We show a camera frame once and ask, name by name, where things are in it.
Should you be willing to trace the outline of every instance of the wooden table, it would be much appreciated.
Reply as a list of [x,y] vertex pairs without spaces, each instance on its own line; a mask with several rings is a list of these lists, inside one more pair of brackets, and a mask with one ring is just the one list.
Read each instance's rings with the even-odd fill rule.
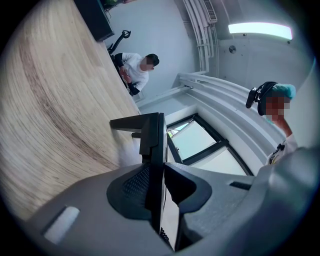
[[73,0],[43,0],[0,58],[2,194],[27,219],[73,183],[141,163],[109,121],[139,114]]

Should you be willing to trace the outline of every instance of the window frame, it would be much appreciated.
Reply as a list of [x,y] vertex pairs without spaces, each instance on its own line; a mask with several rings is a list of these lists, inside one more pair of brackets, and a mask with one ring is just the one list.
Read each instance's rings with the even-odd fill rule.
[[199,116],[198,113],[189,115],[179,121],[173,122],[169,125],[167,125],[167,130],[173,127],[179,127],[180,125],[185,124],[188,121],[194,121],[198,123],[215,141],[216,143],[205,148],[204,150],[182,160],[179,152],[170,136],[168,137],[168,146],[171,150],[172,156],[176,163],[183,164],[186,166],[190,166],[206,157],[211,155],[212,153],[218,151],[222,147],[226,147],[227,150],[231,153],[231,155],[234,157],[234,159],[238,162],[238,164],[243,169],[244,173],[247,176],[254,176],[250,168],[247,166],[247,164],[243,161],[243,159],[239,156],[239,154],[235,151],[235,149],[230,145],[229,141],[222,137],[210,124],[208,124],[203,118]]

